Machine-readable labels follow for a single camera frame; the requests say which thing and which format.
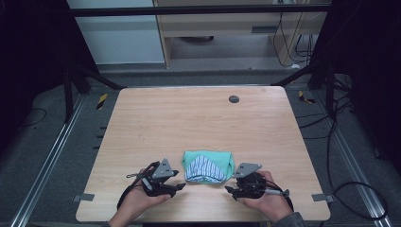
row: hand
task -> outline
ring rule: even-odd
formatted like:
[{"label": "hand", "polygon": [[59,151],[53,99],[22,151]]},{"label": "hand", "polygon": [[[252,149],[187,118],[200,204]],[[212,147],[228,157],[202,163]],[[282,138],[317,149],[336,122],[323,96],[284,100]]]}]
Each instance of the hand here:
[{"label": "hand", "polygon": [[[261,174],[264,179],[273,182],[273,178],[268,171],[257,172]],[[262,212],[274,223],[293,213],[286,199],[279,195],[265,193],[259,199],[239,198],[237,200],[248,207]]]},{"label": "hand", "polygon": [[144,192],[142,181],[139,181],[127,194],[118,211],[112,219],[110,219],[109,224],[112,227],[128,226],[150,207],[168,201],[169,199],[171,199],[170,195],[149,197]]}]

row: striped cloth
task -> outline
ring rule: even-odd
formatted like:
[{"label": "striped cloth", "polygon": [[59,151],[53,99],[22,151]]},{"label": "striped cloth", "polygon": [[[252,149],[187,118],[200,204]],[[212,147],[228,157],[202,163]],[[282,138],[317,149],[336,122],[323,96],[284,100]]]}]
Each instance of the striped cloth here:
[{"label": "striped cloth", "polygon": [[189,182],[223,183],[234,171],[233,156],[226,151],[187,151],[182,164]]}]

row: black metal pole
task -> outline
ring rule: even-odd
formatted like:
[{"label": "black metal pole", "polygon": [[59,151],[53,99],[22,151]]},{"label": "black metal pole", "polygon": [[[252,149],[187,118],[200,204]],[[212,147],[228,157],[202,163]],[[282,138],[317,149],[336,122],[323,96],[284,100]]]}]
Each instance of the black metal pole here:
[{"label": "black metal pole", "polygon": [[173,14],[216,14],[216,13],[260,13],[260,12],[316,12],[344,10],[330,4],[293,4],[293,5],[236,5],[236,6],[188,6],[188,7],[148,7],[113,9],[70,9],[45,11],[51,16],[98,17],[98,16],[135,16],[135,15],[173,15]]},{"label": "black metal pole", "polygon": [[67,123],[70,120],[70,118],[74,112],[73,92],[72,92],[71,79],[70,79],[68,68],[63,70],[63,80],[64,80],[64,97],[65,97],[64,123]]},{"label": "black metal pole", "polygon": [[329,60],[327,65],[327,77],[326,77],[326,109],[328,113],[333,116],[333,104],[334,104],[334,67],[333,62]]},{"label": "black metal pole", "polygon": [[270,86],[281,86],[281,87],[285,87],[286,85],[288,85],[289,83],[291,83],[292,81],[294,81],[295,79],[300,78],[301,76],[311,72],[313,70],[313,68],[317,65],[316,61],[312,61],[309,65],[305,66],[304,68],[298,70],[297,72],[293,73],[292,75],[290,75],[289,77],[280,80],[278,82],[272,83]]},{"label": "black metal pole", "polygon": [[105,84],[106,86],[108,86],[114,90],[121,90],[121,89],[127,88],[127,86],[121,86],[116,83],[113,83],[113,82],[109,81],[108,79],[103,78],[101,75],[94,73],[91,70],[86,69],[85,67],[83,67],[81,65],[76,64],[75,67],[81,73],[86,74],[86,76],[96,79],[97,81]]}]

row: cabinet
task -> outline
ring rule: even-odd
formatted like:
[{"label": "cabinet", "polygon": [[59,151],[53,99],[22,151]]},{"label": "cabinet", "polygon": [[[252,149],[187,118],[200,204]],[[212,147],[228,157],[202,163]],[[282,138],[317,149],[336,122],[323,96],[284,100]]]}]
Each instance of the cabinet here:
[{"label": "cabinet", "polygon": [[[328,3],[329,0],[297,0],[297,4]],[[269,5],[273,0],[153,0],[155,7]],[[157,16],[166,64],[174,37],[270,35],[281,63],[289,63],[300,34],[319,34],[325,12],[221,13]]]},{"label": "cabinet", "polygon": [[[71,9],[153,7],[151,0],[68,0]],[[165,62],[156,17],[76,18],[97,65]]]}]

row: metal rail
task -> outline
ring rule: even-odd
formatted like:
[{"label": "metal rail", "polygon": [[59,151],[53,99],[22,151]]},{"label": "metal rail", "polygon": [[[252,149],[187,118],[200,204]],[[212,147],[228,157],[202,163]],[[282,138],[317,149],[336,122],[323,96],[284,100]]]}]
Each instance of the metal rail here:
[{"label": "metal rail", "polygon": [[348,6],[330,4],[282,4],[282,5],[231,5],[231,6],[187,6],[187,7],[145,7],[110,9],[69,9],[40,11],[41,14],[63,17],[104,17],[104,16],[143,16],[173,14],[216,14],[216,13],[260,13],[260,12],[320,12],[345,10]]},{"label": "metal rail", "polygon": [[[316,97],[317,102],[321,106],[322,111],[325,114],[327,114],[327,111],[324,107],[323,98],[321,97],[319,92],[315,91],[313,94],[314,94],[314,97]],[[327,123],[331,127],[332,122],[330,121],[330,119],[327,119]],[[357,159],[355,158],[353,151],[349,148],[339,127],[336,128],[336,130],[333,133],[333,136],[335,138],[335,142],[339,146],[339,152],[342,157],[342,160],[346,164],[352,179],[356,182],[366,183],[366,184],[370,185],[368,178],[366,177],[364,171],[362,170],[359,163],[357,162]],[[366,187],[362,187],[362,186],[358,186],[357,190],[359,192],[359,195],[362,197],[362,199],[372,217],[377,218],[384,214],[384,208],[381,205],[380,199],[378,198],[377,194],[373,190],[366,188]],[[391,227],[392,223],[391,223],[389,217],[386,216],[381,220],[376,220],[375,225],[377,227]]]},{"label": "metal rail", "polygon": [[30,215],[32,214],[33,209],[35,208],[36,203],[38,202],[39,197],[41,196],[42,192],[44,191],[44,187],[47,183],[47,180],[50,177],[51,172],[59,156],[62,152],[62,149],[67,141],[67,138],[73,129],[78,115],[82,109],[82,104],[85,99],[85,96],[79,96],[74,114],[71,117],[71,120],[64,124],[61,129],[61,132],[56,139],[56,142],[53,145],[53,148],[50,150],[46,160],[44,161],[44,165],[42,166],[41,171],[39,172],[38,176],[34,184],[31,186],[23,204],[21,205],[20,209],[18,210],[17,214],[14,216],[13,220],[11,221],[12,227],[24,227],[29,220]]}]

